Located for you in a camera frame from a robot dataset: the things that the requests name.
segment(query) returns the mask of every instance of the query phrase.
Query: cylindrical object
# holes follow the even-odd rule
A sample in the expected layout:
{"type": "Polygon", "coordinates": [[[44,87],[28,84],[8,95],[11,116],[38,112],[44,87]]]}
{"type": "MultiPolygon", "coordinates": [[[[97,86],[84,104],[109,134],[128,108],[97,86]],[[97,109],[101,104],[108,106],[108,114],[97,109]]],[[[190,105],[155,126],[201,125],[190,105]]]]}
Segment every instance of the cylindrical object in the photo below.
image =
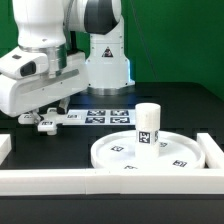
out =
{"type": "Polygon", "coordinates": [[[159,156],[161,107],[153,103],[136,105],[135,156],[139,164],[147,165],[159,156]]]}

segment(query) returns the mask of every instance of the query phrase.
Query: white round plate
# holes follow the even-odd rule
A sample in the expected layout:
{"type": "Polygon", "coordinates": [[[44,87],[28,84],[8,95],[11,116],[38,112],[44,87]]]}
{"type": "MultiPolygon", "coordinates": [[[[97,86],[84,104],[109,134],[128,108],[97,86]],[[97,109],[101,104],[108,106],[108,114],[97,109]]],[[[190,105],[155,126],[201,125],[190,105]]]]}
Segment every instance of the white round plate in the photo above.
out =
{"type": "Polygon", "coordinates": [[[105,136],[91,148],[94,168],[163,169],[203,168],[205,155],[198,143],[182,135],[159,131],[159,157],[147,164],[135,158],[136,131],[124,131],[105,136]]]}

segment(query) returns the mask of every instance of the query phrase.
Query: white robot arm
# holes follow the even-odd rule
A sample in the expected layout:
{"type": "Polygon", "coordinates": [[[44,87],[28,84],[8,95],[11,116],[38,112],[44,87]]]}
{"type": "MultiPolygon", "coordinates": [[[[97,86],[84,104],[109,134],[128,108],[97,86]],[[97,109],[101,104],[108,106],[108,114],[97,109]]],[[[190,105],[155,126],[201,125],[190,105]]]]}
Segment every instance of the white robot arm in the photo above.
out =
{"type": "Polygon", "coordinates": [[[88,87],[102,92],[133,84],[123,53],[120,0],[13,0],[13,9],[19,46],[0,59],[0,110],[5,114],[15,117],[88,87]],[[67,54],[69,31],[91,33],[87,61],[83,52],[67,54]],[[110,48],[114,56],[105,56],[110,48]],[[116,76],[108,85],[102,75],[111,66],[116,76]]]}

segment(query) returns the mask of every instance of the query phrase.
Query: green backdrop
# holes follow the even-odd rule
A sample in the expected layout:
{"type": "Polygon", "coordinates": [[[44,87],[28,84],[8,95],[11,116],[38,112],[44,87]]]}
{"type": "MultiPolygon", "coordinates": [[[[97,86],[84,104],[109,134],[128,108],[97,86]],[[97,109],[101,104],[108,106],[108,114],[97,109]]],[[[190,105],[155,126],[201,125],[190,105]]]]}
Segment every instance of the green backdrop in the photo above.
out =
{"type": "MultiPolygon", "coordinates": [[[[131,0],[122,0],[125,53],[134,79],[201,83],[224,99],[224,1],[132,2],[134,10],[131,0]]],[[[17,45],[11,0],[0,0],[0,28],[3,56],[17,45]]],[[[77,42],[88,55],[89,35],[78,34],[77,42]]]]}

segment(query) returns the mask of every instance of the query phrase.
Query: black tabletop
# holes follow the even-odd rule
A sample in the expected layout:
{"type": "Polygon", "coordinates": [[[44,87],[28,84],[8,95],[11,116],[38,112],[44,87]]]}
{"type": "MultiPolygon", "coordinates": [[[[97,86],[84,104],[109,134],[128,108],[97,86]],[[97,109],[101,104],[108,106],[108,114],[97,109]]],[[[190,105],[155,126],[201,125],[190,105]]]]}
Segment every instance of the black tabletop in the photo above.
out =
{"type": "MultiPolygon", "coordinates": [[[[143,102],[161,105],[161,130],[193,139],[206,132],[224,147],[224,102],[199,84],[137,83],[135,91],[119,96],[79,93],[69,108],[134,109],[143,102]]],[[[57,135],[47,136],[0,113],[0,134],[11,134],[13,146],[0,169],[91,168],[90,148],[97,139],[134,129],[59,125],[57,135]]],[[[222,195],[0,197],[0,223],[222,223],[223,209],[222,195]]]]}

